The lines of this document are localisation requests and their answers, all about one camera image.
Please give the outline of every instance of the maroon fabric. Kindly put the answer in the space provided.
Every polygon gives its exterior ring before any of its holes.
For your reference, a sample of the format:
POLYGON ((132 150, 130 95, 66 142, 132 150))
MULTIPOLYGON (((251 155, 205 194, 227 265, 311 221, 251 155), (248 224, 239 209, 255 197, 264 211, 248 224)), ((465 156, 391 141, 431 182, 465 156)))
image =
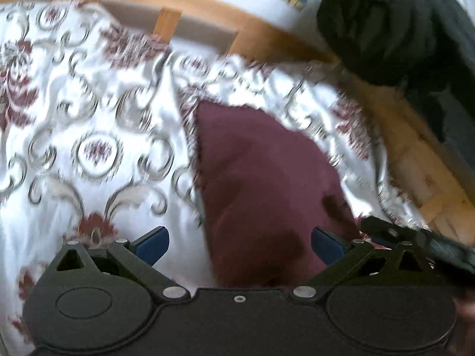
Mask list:
POLYGON ((207 101, 197 127, 207 240, 221 286, 306 282, 325 268, 311 247, 315 226, 360 237, 336 170, 304 135, 263 111, 207 101))

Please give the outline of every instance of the bed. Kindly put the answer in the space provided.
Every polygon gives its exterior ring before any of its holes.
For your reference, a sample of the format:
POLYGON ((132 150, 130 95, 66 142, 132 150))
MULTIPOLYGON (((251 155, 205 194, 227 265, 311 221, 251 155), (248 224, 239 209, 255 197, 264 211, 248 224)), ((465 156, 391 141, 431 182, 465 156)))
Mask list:
POLYGON ((69 239, 85 235, 101 246, 114 238, 133 240, 156 223, 179 226, 155 267, 190 290, 214 286, 193 188, 191 98, 261 108, 285 127, 306 132, 338 170, 356 219, 372 214, 474 243, 472 177, 396 90, 357 80, 333 55, 219 1, 49 1, 0 0, 7 24, 0 29, 0 79, 10 79, 0 114, 6 264, 0 270, 0 333, 11 354, 32 350, 22 304, 69 239), (44 62, 43 70, 22 75, 33 57, 44 62), (46 99, 52 92, 55 99, 46 99), (58 110, 53 123, 49 109, 58 110), (104 116, 91 128, 87 121, 99 111, 104 116), (108 113, 128 139, 97 131, 109 127, 108 113), (154 122, 172 135, 150 132, 154 122), (23 134, 33 123, 28 144, 23 134), (61 162, 67 165, 58 170, 61 162), (76 174, 82 185, 70 180, 76 174), (26 199, 24 209, 11 207, 26 199), (137 216, 140 227, 131 230, 137 216))

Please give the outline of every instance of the bed sheet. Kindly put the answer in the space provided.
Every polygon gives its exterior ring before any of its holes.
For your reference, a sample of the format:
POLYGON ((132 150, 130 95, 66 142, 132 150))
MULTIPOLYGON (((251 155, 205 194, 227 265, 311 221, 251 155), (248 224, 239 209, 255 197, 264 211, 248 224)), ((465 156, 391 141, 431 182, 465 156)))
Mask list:
POLYGON ((62 245, 101 247, 166 226, 155 268, 213 287, 194 186, 194 109, 248 105, 305 133, 356 219, 426 227, 391 181, 375 125, 320 63, 267 65, 171 50, 85 1, 0 4, 0 334, 33 350, 25 299, 62 245))

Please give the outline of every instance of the black device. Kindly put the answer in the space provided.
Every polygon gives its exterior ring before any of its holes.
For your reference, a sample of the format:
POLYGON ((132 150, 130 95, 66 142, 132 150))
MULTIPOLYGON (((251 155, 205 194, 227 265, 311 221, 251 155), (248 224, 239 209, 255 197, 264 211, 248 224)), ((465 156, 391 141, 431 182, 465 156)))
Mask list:
MULTIPOLYGON (((457 315, 431 262, 470 273, 467 252, 453 261, 431 251, 432 233, 375 218, 362 229, 394 250, 315 229, 313 249, 329 267, 305 285, 198 289, 194 297, 149 265, 150 249, 159 257, 168 247, 164 228, 106 249, 70 242, 24 306, 33 355, 450 355, 457 315)), ((460 246, 440 239, 446 249, 460 246)))

